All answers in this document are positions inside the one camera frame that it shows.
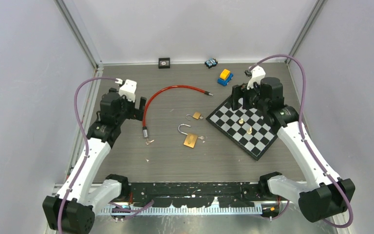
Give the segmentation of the red cable lock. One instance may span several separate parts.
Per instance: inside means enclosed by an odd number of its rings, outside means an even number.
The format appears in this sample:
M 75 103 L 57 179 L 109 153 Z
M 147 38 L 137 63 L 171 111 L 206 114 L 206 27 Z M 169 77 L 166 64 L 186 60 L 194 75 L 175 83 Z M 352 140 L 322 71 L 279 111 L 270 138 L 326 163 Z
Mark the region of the red cable lock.
M 199 87 L 195 87 L 195 86 L 191 86 L 191 85 L 176 84 L 176 85 L 170 85 L 170 86 L 167 86 L 167 87 L 164 87 L 164 88 L 160 89 L 159 91 L 154 93 L 149 98 L 149 100 L 147 101 L 146 106 L 145 106 L 144 120 L 142 121 L 142 134 L 143 134 L 143 138 L 144 138 L 145 141 L 147 139 L 150 140 L 147 118 L 148 118 L 149 109 L 150 109 L 150 106 L 152 105 L 152 103 L 154 101 L 156 101 L 157 99 L 164 100 L 164 97 L 169 98 L 170 93 L 172 93 L 173 95 L 174 94 L 179 94 L 180 90 L 190 90 L 192 92 L 200 93 L 201 95 L 204 95 L 204 96 L 207 96 L 207 97 L 213 97 L 214 96 L 214 94 L 212 92 L 208 91 L 208 90 L 205 90 L 205 89 L 202 89 L 202 88 L 199 88 Z

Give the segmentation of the small brass padlock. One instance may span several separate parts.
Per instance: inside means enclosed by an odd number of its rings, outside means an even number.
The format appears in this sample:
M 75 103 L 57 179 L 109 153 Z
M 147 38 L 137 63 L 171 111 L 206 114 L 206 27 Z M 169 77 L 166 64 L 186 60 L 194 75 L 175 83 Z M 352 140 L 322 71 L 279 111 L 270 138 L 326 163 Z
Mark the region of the small brass padlock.
M 195 112 L 195 113 L 193 113 L 193 114 L 187 114 L 186 115 L 186 119 L 187 120 L 191 120 L 191 119 L 197 119 L 197 120 L 199 120 L 199 117 L 200 116 L 202 116 L 202 114 L 200 113 L 200 112 Z

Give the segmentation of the large brass padlock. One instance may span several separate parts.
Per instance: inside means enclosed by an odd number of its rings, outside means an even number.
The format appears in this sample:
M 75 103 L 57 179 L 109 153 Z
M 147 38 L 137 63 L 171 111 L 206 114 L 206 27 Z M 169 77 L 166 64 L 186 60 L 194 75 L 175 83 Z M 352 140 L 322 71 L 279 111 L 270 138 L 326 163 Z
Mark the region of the large brass padlock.
M 192 133 L 185 133 L 181 130 L 181 127 L 183 126 L 186 126 L 186 127 L 191 127 L 190 125 L 188 124 L 180 124 L 177 128 L 178 132 L 185 135 L 186 138 L 183 142 L 183 145 L 186 146 L 186 147 L 189 147 L 189 148 L 194 148 L 195 147 L 195 144 L 197 142 L 197 139 L 198 139 L 198 135 L 197 134 L 192 134 Z

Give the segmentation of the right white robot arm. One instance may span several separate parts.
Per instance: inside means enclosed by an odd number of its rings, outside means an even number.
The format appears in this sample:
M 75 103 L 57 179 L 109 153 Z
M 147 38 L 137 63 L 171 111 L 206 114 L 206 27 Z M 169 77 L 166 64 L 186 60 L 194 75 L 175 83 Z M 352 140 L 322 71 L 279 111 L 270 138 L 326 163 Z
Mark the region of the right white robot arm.
M 264 122 L 289 149 L 300 167 L 306 183 L 286 178 L 282 173 L 262 175 L 258 182 L 258 195 L 271 200 L 276 195 L 298 205 L 310 222 L 326 221 L 334 215 L 348 212 L 346 224 L 353 221 L 350 205 L 355 185 L 351 179 L 342 179 L 326 162 L 310 139 L 301 119 L 301 112 L 284 103 L 283 85 L 278 78 L 262 78 L 232 87 L 232 110 L 239 108 L 261 111 Z

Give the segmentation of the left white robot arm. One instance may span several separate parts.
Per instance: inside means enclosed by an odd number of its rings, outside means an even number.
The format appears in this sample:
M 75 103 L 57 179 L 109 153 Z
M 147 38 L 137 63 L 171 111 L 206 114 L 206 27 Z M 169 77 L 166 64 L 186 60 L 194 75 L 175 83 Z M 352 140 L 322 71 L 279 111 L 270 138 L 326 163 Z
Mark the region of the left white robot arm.
M 75 168 L 55 196 L 47 196 L 43 210 L 50 229 L 70 234 L 88 234 L 95 215 L 109 202 L 129 198 L 128 178 L 110 174 L 94 191 L 90 191 L 95 175 L 121 133 L 126 119 L 142 121 L 147 99 L 135 100 L 118 92 L 104 94 L 96 121 L 89 127 L 85 146 Z

